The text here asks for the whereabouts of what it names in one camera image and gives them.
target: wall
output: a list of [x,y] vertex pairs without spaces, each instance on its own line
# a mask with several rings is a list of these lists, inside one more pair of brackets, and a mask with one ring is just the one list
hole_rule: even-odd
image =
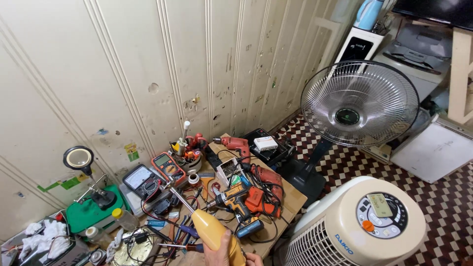
[[332,60],[353,5],[333,22],[337,0],[0,1],[0,241],[85,191],[69,147],[119,183],[185,120],[208,139],[271,129]]

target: brand logo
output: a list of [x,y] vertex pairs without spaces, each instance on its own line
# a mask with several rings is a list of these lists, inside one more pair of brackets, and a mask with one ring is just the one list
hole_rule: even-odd
[[353,254],[353,251],[345,244],[345,242],[343,242],[338,234],[336,234],[335,237],[337,238],[338,242],[340,242],[340,245],[348,252],[348,254]]

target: orange multimeter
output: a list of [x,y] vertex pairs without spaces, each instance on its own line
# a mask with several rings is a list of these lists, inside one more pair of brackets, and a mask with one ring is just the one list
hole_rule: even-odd
[[166,178],[169,182],[168,177],[173,177],[175,180],[175,185],[178,186],[182,182],[185,182],[185,172],[177,165],[176,161],[167,154],[163,152],[151,160],[151,164],[156,168],[156,170]]

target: orange knob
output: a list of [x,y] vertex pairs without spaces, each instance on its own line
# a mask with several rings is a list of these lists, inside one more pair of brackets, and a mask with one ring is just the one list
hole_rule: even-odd
[[368,232],[373,232],[375,230],[375,226],[370,221],[363,221],[363,228]]

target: yellow cordless drill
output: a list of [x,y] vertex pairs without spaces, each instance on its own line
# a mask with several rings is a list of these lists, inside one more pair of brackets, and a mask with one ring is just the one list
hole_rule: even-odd
[[207,209],[217,205],[225,205],[235,212],[236,219],[240,224],[236,231],[236,237],[238,238],[256,233],[264,228],[263,222],[258,217],[251,216],[250,210],[245,205],[247,194],[248,187],[242,182],[238,182],[207,204]]

